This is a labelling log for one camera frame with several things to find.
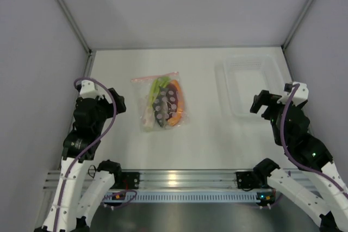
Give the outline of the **green fake celery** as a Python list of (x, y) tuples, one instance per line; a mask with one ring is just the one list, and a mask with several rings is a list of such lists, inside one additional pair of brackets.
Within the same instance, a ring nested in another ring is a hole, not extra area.
[(161, 76), (156, 78), (150, 87), (150, 91), (147, 97), (147, 103), (144, 110), (144, 114), (142, 116), (142, 124), (145, 131), (151, 131), (154, 127), (155, 116), (154, 109), (152, 107), (158, 93), (160, 93), (160, 88), (165, 88), (170, 81), (170, 77)]

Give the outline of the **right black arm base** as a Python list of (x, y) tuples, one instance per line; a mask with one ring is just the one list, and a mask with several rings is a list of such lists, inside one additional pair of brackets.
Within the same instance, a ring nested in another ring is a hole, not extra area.
[(251, 191), (258, 187), (258, 179), (252, 171), (236, 172), (237, 187), (243, 191)]

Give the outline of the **dark red fake meat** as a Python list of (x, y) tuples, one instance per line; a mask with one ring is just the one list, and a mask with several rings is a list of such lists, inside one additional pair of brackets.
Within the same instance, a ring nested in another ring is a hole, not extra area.
[(178, 90), (173, 84), (169, 84), (167, 88), (168, 88), (168, 91), (166, 93), (167, 111), (169, 115), (172, 116), (172, 114), (175, 114), (177, 112), (177, 108), (178, 108)]

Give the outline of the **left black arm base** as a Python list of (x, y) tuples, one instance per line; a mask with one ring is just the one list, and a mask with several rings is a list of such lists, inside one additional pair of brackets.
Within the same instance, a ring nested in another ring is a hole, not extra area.
[(122, 172), (119, 188), (123, 190), (137, 190), (140, 183), (139, 172)]

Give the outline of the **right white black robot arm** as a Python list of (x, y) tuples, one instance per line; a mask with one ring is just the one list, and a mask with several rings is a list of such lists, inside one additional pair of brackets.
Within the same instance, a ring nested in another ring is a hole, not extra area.
[(254, 182), (287, 197), (320, 231), (347, 231), (347, 185), (324, 143), (308, 131), (310, 120), (302, 111), (307, 98), (295, 102), (294, 96), (294, 92), (281, 97), (263, 90), (254, 97), (250, 112), (255, 114), (261, 106), (266, 106), (262, 118), (270, 121), (275, 143), (308, 177), (318, 194), (309, 191), (268, 158), (253, 168)]

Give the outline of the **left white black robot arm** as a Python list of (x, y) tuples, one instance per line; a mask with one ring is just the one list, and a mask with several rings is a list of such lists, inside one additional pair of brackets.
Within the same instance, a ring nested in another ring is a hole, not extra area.
[(83, 184), (93, 163), (96, 149), (106, 131), (107, 119), (126, 111), (125, 99), (113, 88), (107, 90), (108, 102), (96, 87), (79, 87), (80, 96), (73, 112), (73, 129), (63, 142), (58, 186), (48, 215), (36, 231), (89, 231), (91, 221), (110, 188), (122, 184), (119, 163), (100, 162), (86, 191)]

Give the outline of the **orange fake papaya slice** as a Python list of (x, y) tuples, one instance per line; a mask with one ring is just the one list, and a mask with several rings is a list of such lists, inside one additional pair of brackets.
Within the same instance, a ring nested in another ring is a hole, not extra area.
[(176, 88), (177, 102), (178, 102), (175, 114), (167, 121), (168, 124), (173, 127), (179, 123), (179, 121), (181, 120), (184, 114), (185, 102), (184, 102), (184, 96), (183, 96), (183, 92), (179, 82), (177, 80), (171, 80), (170, 84), (172, 84)]

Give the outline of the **clear zip top bag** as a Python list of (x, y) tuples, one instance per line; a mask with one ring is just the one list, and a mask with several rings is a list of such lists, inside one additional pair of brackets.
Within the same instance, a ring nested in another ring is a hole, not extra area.
[(131, 80), (144, 132), (177, 128), (188, 122), (188, 108), (178, 72)]

